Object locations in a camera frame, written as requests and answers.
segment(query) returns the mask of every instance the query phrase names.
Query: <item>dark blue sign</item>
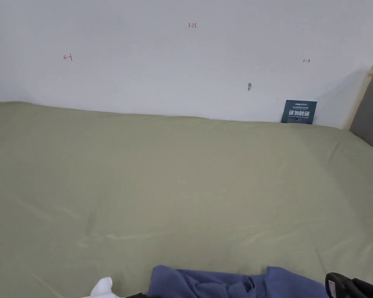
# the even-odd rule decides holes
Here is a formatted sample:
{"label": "dark blue sign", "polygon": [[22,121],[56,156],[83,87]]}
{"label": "dark blue sign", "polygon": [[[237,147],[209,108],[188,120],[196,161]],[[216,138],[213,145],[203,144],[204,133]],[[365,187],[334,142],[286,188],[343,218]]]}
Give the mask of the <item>dark blue sign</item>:
{"label": "dark blue sign", "polygon": [[312,124],[316,101],[286,100],[282,123]]}

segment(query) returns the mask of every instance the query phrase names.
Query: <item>headboard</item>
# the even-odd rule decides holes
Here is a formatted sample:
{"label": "headboard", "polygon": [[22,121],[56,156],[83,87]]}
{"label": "headboard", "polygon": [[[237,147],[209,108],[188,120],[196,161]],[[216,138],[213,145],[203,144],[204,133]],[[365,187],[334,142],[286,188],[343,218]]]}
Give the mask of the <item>headboard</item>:
{"label": "headboard", "polygon": [[359,90],[347,129],[373,146],[373,66]]}

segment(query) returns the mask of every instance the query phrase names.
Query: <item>mattress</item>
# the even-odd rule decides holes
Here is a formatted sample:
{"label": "mattress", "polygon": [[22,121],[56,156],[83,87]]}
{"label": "mattress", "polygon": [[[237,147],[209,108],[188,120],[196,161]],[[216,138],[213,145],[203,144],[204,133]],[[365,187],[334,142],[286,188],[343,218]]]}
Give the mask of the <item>mattress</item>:
{"label": "mattress", "polygon": [[0,297],[152,268],[373,283],[373,148],[324,126],[0,103]]}

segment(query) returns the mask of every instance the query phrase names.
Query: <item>sage green sheet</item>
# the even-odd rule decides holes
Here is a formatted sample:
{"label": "sage green sheet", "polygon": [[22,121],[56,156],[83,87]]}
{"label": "sage green sheet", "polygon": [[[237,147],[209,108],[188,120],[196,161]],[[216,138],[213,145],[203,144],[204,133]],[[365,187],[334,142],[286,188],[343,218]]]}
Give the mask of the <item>sage green sheet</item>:
{"label": "sage green sheet", "polygon": [[373,148],[348,131],[0,103],[0,297],[151,270],[373,283]]}

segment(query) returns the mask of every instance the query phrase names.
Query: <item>red pen mark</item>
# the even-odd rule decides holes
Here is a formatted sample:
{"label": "red pen mark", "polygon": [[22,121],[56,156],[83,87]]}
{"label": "red pen mark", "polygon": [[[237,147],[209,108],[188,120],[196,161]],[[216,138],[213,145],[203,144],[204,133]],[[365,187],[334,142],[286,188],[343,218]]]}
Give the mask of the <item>red pen mark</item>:
{"label": "red pen mark", "polygon": [[69,56],[67,56],[67,57],[65,57],[65,55],[64,55],[64,59],[66,60],[67,58],[70,58],[70,61],[73,62],[73,60],[72,60],[72,55],[71,55],[71,54],[69,54]]}

